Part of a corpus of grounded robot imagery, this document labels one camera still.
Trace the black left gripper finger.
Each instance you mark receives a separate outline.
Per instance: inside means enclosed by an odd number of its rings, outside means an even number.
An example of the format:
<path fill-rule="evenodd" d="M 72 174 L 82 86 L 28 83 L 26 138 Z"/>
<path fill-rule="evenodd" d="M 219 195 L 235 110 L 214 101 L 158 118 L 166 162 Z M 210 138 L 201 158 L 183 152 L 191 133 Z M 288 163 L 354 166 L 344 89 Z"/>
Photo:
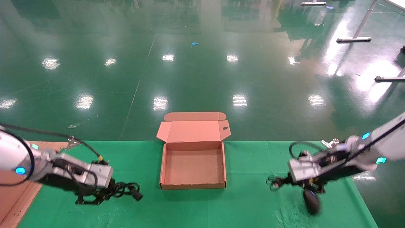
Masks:
<path fill-rule="evenodd" d="M 116 195 L 117 184 L 115 179 L 110 179 L 107 187 L 100 189 L 100 195 Z"/>
<path fill-rule="evenodd" d="M 75 193 L 77 205 L 100 205 L 102 202 L 109 200 L 104 189 L 101 190 L 81 190 Z"/>

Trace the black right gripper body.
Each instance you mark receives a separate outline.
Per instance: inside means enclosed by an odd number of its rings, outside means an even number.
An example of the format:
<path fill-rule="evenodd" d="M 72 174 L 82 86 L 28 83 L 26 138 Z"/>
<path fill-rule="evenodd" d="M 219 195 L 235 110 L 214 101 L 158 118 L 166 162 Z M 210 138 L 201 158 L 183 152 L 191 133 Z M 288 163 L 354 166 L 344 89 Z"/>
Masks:
<path fill-rule="evenodd" d="M 364 172 L 363 170 L 357 168 L 356 166 L 343 166 L 336 170 L 332 170 L 327 172 L 326 174 L 322 174 L 320 177 L 316 178 L 313 181 L 313 184 L 316 185 L 318 188 L 323 188 L 330 181 L 336 181 L 341 178 L 350 177 L 359 173 Z"/>

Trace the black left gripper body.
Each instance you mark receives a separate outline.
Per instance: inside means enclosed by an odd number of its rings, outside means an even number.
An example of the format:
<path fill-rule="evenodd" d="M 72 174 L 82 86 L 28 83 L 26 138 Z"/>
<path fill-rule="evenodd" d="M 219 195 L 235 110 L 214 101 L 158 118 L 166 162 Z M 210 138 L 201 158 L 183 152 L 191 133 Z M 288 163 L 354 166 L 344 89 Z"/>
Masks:
<path fill-rule="evenodd" d="M 95 196 L 95 189 L 86 184 L 82 184 L 70 177 L 64 177 L 56 174 L 46 174 L 37 181 L 40 184 L 72 192 L 77 196 Z"/>

